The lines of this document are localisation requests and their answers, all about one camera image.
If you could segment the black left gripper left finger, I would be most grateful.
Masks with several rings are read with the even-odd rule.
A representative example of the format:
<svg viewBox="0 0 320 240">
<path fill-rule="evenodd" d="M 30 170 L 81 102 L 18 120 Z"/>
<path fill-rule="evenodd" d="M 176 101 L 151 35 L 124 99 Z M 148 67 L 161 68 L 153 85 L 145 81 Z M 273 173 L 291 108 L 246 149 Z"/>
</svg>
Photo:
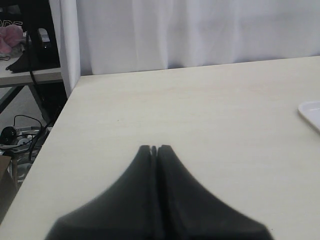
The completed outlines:
<svg viewBox="0 0 320 240">
<path fill-rule="evenodd" d="M 46 239 L 160 239 L 156 148 L 140 146 L 115 183 L 92 201 L 60 217 Z"/>
</svg>

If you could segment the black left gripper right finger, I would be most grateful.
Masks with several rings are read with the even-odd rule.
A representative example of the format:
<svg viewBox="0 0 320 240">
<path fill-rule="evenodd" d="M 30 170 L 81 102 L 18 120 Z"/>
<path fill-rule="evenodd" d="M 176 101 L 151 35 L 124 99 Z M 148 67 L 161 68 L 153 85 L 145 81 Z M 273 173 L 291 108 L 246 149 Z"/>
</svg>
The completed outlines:
<svg viewBox="0 0 320 240">
<path fill-rule="evenodd" d="M 173 148 L 156 157 L 157 190 L 167 240 L 271 240 L 268 228 L 210 193 Z"/>
</svg>

